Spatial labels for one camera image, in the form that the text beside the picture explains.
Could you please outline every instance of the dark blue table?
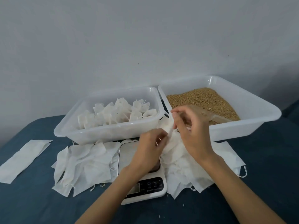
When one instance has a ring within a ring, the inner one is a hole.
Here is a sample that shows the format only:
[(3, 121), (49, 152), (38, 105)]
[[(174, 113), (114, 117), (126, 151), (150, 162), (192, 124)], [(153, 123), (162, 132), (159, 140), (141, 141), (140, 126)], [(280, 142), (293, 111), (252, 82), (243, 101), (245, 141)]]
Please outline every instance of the dark blue table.
[[(71, 191), (68, 198), (51, 189), (50, 166), (57, 153), (72, 144), (53, 134), (62, 118), (34, 121), (0, 149), (2, 165), (31, 139), (53, 140), (11, 184), (0, 183), (0, 223), (74, 223), (109, 186), (97, 185), (76, 197)], [(299, 126), (281, 118), (249, 136), (228, 140), (246, 163), (248, 175), (242, 180), (287, 223), (299, 223), (298, 138)], [(185, 189), (175, 200), (166, 194), (120, 206), (113, 223), (237, 223), (237, 219), (214, 184), (202, 193)]]

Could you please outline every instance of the plastic container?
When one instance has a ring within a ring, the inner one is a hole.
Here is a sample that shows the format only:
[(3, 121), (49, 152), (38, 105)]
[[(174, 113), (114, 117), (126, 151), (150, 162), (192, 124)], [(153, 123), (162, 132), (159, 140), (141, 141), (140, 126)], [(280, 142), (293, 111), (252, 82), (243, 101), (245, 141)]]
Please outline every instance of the plastic container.
[[(137, 121), (79, 130), (77, 120), (79, 114), (86, 109), (94, 113), (93, 107), (96, 103), (104, 103), (104, 105), (107, 105), (122, 97), (131, 105), (136, 99), (144, 99), (146, 102), (150, 102), (150, 109), (155, 108), (158, 114), (155, 117), (147, 117)], [(57, 137), (68, 137), (78, 144), (94, 143), (97, 140), (109, 142), (130, 139), (139, 137), (140, 134), (156, 128), (164, 112), (158, 90), (155, 87), (144, 86), (132, 89), (102, 91), (93, 93), (79, 100), (54, 129), (54, 134)]]
[(197, 76), (158, 86), (168, 112), (172, 109), (166, 96), (182, 94), (199, 88), (211, 88), (224, 98), (241, 120), (210, 126), (212, 141), (242, 137), (251, 134), (264, 122), (277, 120), (281, 111), (275, 105), (218, 76)]

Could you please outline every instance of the digital kitchen scale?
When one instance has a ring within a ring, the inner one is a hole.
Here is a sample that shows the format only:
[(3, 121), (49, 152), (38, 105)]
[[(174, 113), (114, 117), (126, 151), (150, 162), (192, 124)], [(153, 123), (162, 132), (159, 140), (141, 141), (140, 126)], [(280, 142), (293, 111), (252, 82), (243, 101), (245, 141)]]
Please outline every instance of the digital kitchen scale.
[[(118, 174), (124, 167), (130, 164), (138, 144), (139, 141), (135, 141), (121, 145), (118, 157)], [(164, 196), (166, 190), (167, 184), (164, 169), (159, 160), (154, 168), (134, 185), (121, 204), (124, 205)]]

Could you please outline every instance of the gray wall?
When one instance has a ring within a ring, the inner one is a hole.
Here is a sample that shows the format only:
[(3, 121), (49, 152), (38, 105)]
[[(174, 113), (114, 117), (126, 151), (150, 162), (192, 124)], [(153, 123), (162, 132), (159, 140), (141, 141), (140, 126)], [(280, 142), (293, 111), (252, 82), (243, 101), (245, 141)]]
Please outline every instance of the gray wall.
[(0, 0), (0, 145), (87, 93), (198, 74), (284, 108), (299, 97), (298, 4)]

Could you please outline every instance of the brown seed pile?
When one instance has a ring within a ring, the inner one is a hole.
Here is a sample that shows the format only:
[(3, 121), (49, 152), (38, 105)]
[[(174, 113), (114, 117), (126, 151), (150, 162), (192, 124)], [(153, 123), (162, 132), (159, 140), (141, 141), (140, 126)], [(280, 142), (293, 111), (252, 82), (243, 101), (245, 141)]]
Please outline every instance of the brown seed pile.
[(172, 108), (180, 105), (196, 105), (232, 121), (240, 120), (235, 110), (215, 90), (201, 88), (183, 94), (168, 95), (167, 99)]

